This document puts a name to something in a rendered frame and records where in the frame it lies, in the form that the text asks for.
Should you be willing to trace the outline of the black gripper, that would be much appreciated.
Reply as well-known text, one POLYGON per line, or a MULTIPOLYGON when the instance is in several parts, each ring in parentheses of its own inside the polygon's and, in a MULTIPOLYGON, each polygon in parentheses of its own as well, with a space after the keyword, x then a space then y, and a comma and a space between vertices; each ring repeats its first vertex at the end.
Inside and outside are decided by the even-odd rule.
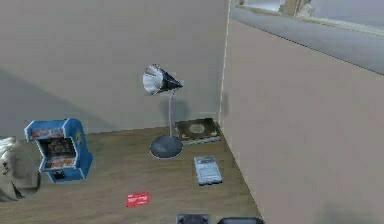
POLYGON ((209 224, 208 214, 178 214, 176 224, 209 224))

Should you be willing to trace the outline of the red card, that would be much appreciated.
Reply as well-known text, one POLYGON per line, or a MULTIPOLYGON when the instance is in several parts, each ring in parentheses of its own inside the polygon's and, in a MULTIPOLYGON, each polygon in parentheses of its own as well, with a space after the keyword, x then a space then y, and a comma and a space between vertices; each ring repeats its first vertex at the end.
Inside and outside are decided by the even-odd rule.
POLYGON ((148 204, 150 202, 150 193, 149 192, 133 192, 128 193, 126 196, 127 207, 136 207, 148 204))

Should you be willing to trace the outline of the grey desk lamp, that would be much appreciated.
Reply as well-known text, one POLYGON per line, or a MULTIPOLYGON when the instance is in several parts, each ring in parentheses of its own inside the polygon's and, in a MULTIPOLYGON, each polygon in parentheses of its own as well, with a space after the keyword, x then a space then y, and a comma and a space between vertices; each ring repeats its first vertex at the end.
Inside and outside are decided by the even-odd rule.
POLYGON ((145 91, 150 95, 170 92, 168 103, 169 134, 157 137, 150 145, 150 153, 157 159, 173 159, 179 156, 183 150, 183 143, 173 134, 172 122, 173 96, 175 91, 182 88, 183 85, 158 64, 148 66, 143 73, 142 80, 145 91))

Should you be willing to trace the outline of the blue arcade cabinet toy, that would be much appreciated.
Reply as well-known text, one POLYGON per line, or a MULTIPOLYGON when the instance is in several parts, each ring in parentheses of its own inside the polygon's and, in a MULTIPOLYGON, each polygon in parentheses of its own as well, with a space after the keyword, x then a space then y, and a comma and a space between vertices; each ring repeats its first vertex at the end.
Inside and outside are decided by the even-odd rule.
POLYGON ((25 128, 27 141, 38 146, 42 160, 38 171, 52 183, 85 179, 93 162, 80 120, 33 120, 25 128))

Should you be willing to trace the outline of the pale crumpled cloth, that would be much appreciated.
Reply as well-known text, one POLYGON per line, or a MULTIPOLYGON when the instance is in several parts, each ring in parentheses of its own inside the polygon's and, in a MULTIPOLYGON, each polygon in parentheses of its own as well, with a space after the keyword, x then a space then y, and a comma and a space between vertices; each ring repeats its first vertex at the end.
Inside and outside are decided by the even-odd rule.
POLYGON ((0 139, 0 202, 27 199, 40 185, 41 175, 26 147, 14 137, 0 139))

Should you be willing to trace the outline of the window with grey frame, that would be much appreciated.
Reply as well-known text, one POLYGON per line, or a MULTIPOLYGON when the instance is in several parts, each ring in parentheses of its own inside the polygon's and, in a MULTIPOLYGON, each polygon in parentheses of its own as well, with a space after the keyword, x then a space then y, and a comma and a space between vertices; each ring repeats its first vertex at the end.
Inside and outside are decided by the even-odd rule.
POLYGON ((336 27, 313 18, 248 8, 231 0, 229 18, 384 75, 384 32, 336 27))

